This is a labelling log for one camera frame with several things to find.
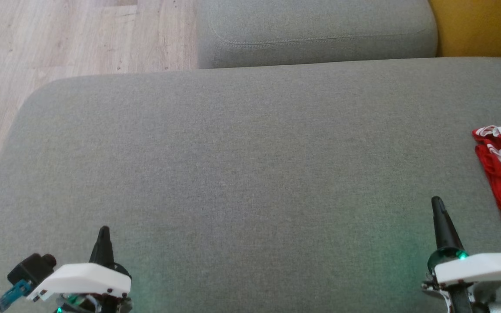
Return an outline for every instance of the gray ottoman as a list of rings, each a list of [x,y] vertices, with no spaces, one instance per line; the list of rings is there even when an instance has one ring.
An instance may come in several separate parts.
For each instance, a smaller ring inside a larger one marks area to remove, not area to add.
[[[107,224],[135,312],[441,313],[430,197],[469,252],[501,251],[471,138],[493,123],[501,59],[56,81],[0,157],[0,295],[30,253],[86,262]]]
[[[427,0],[200,0],[199,66],[434,57]]]

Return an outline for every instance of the blue connector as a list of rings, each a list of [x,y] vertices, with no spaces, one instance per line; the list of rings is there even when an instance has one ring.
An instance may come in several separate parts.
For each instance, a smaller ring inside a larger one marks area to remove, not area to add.
[[[4,312],[20,297],[25,297],[32,291],[26,280],[20,280],[0,298],[0,313]]]

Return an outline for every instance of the gray cushion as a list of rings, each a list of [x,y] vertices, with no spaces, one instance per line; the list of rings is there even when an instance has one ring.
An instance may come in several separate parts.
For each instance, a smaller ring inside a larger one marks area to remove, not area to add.
[[[32,252],[86,262],[107,224],[136,312],[441,313],[430,197],[501,252],[471,138],[495,123],[501,59],[56,81],[0,156],[0,294]]]
[[[427,0],[201,0],[199,67],[434,57]]]

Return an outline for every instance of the wooden floor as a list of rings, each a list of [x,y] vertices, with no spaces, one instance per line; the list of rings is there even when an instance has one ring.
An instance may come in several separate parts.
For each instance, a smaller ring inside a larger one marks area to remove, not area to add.
[[[34,90],[65,77],[195,69],[196,0],[0,0],[0,151]]]

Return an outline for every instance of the mustard yellow fabric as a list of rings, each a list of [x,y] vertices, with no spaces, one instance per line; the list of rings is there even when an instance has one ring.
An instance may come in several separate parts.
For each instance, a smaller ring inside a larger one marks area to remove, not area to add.
[[[501,0],[430,0],[438,56],[501,57]]]

